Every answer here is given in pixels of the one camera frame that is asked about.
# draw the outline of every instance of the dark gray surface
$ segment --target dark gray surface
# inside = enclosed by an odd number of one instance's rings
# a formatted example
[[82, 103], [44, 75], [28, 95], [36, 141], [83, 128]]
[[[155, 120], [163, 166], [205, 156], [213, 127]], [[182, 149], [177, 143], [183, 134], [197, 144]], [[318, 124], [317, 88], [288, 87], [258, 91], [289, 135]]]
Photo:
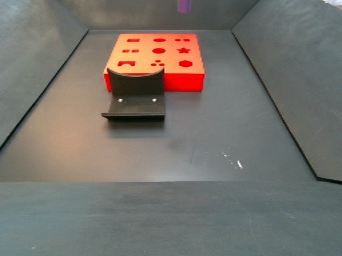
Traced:
[[314, 180], [228, 31], [191, 31], [203, 93], [166, 93], [165, 123], [109, 123], [103, 68], [125, 31], [93, 31], [0, 152], [2, 181]]
[[232, 29], [258, 0], [194, 0], [178, 13], [178, 0], [61, 0], [91, 29]]
[[0, 17], [2, 146], [87, 28], [54, 0], [0, 0]]
[[338, 256], [342, 251], [338, 185], [7, 183], [0, 197], [6, 256]]
[[342, 12], [262, 0], [234, 33], [317, 175], [342, 180]]

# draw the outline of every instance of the gray wall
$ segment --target gray wall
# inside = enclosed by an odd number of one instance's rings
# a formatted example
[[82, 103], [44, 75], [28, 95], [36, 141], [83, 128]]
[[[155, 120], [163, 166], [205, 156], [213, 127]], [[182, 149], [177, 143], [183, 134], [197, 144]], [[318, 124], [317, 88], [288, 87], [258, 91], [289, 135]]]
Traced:
[[54, 0], [0, 0], [0, 146], [87, 28]]
[[342, 180], [342, 12], [261, 0], [234, 28], [317, 175]]
[[232, 29], [258, 0], [61, 0], [91, 29]]

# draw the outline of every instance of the purple object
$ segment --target purple object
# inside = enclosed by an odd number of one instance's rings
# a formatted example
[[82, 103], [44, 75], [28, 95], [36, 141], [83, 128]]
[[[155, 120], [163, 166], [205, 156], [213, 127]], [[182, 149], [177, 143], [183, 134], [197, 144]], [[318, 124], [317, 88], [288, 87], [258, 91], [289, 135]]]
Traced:
[[178, 0], [178, 12], [181, 13], [191, 12], [191, 0]]

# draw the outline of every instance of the red shape sorter box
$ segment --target red shape sorter box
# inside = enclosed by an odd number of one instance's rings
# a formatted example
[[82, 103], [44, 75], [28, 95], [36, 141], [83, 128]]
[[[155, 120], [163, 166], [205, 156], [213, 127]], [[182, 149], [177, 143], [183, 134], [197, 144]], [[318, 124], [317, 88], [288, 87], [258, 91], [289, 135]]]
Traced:
[[125, 75], [147, 75], [165, 68], [166, 91], [203, 90], [205, 67], [195, 34], [122, 34], [105, 68]]

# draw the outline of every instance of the black shape piece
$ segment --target black shape piece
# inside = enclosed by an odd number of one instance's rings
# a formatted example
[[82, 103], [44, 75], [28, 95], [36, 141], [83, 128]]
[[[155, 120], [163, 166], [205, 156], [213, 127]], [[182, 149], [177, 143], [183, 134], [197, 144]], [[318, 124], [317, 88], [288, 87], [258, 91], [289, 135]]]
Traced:
[[109, 70], [113, 101], [107, 119], [165, 119], [165, 69], [145, 76], [129, 76]]

